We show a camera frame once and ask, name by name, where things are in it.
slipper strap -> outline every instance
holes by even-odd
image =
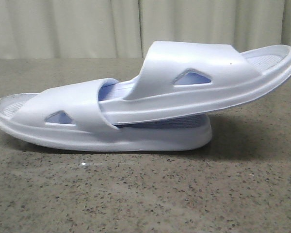
[[[47,123],[47,118],[63,111],[74,120],[78,130],[106,133],[118,131],[105,119],[98,103],[101,87],[115,83],[117,80],[107,78],[45,90],[27,101],[16,112],[13,120],[25,125],[48,127],[54,123]],[[57,125],[66,128],[65,124]]]
[[[174,83],[188,72],[209,78],[217,88],[242,84],[260,75],[231,45],[155,41],[148,50],[137,84],[125,100],[173,93]],[[204,87],[187,85],[182,90],[198,91]]]

ventilation hole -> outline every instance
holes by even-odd
[[[46,122],[57,124],[74,124],[74,120],[72,120],[64,111],[59,111],[50,115],[46,118]]]
[[[202,84],[202,83],[211,83],[211,80],[200,74],[189,72],[186,75],[184,75],[182,78],[177,80],[175,82],[175,85],[192,85],[192,84]]]

speckled stone surface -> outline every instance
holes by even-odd
[[[141,65],[0,60],[0,97]],[[0,233],[291,233],[291,79],[210,119],[212,142],[185,152],[53,150],[0,131]]]

slipper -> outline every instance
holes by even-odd
[[[253,101],[291,75],[291,47],[156,41],[140,74],[0,99],[0,128],[46,147],[191,150],[211,140],[205,113]]]

curtain fold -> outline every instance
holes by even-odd
[[[291,0],[0,0],[0,58],[134,58],[155,40],[291,45]]]

